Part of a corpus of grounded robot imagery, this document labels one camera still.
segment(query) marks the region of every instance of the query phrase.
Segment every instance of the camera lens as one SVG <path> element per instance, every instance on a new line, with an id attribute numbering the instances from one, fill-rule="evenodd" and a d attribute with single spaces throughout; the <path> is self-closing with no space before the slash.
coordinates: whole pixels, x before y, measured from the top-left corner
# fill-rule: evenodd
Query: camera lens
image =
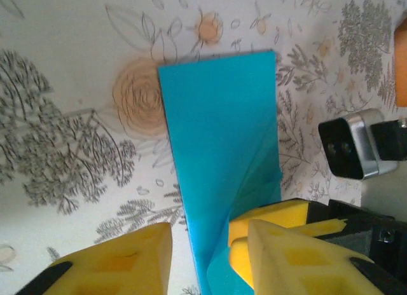
<path id="1" fill-rule="evenodd" d="M 352 148 L 349 146 L 347 142 L 342 142 L 341 148 L 343 153 L 345 153 L 346 155 L 349 155 L 352 152 Z"/>
<path id="2" fill-rule="evenodd" d="M 334 144 L 328 144 L 328 152 L 332 156 L 336 155 L 336 149 L 335 149 Z"/>

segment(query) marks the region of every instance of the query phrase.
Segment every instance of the floral wallpaper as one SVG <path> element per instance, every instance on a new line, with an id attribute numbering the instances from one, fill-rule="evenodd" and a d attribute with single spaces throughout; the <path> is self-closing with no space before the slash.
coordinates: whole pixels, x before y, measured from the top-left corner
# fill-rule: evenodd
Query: floral wallpaper
<path id="1" fill-rule="evenodd" d="M 0 0 L 0 295 L 162 221 L 169 294 L 200 294 L 159 65 L 275 50 L 283 198 L 360 204 L 317 126 L 369 107 L 405 116 L 393 32 L 406 12 L 406 0 Z"/>

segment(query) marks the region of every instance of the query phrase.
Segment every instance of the black camera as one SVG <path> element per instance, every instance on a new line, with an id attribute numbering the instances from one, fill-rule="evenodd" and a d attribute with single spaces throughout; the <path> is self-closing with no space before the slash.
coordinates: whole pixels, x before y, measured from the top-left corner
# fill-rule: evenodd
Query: black camera
<path id="1" fill-rule="evenodd" d="M 368 179 L 398 167 L 407 156 L 407 125 L 384 122 L 377 109 L 367 109 L 320 123 L 319 135 L 329 168 L 338 177 Z"/>

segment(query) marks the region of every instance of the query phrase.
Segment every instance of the yellow foam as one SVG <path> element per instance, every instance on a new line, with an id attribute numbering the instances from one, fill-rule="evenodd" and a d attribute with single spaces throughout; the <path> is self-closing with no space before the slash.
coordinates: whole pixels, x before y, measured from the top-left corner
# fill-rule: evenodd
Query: yellow foam
<path id="1" fill-rule="evenodd" d="M 286 228 L 304 225 L 307 222 L 308 204 L 309 201 L 289 200 L 242 214 L 229 222 L 228 245 L 237 238 L 247 237 L 249 221 L 253 219 L 273 222 Z"/>
<path id="2" fill-rule="evenodd" d="M 167 294 L 172 257 L 169 223 L 158 223 L 63 257 L 72 267 L 45 295 Z"/>
<path id="3" fill-rule="evenodd" d="M 366 256 L 266 221 L 249 223 L 256 295 L 381 295 L 350 262 Z"/>
<path id="4" fill-rule="evenodd" d="M 318 237 L 331 233 L 339 233 L 346 227 L 346 220 L 332 219 L 303 226 L 291 230 L 309 237 Z M 249 259 L 247 237 L 235 239 L 230 245 L 229 263 L 233 270 L 249 286 L 253 288 L 253 277 Z"/>

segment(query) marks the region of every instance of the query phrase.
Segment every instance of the blue plastic sheet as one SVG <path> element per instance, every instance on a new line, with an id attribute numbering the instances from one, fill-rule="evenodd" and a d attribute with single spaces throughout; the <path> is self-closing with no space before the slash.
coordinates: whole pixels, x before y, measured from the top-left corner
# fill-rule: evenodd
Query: blue plastic sheet
<path id="1" fill-rule="evenodd" d="M 281 199 L 275 54 L 159 73 L 202 294 L 252 294 L 229 265 L 228 223 Z"/>

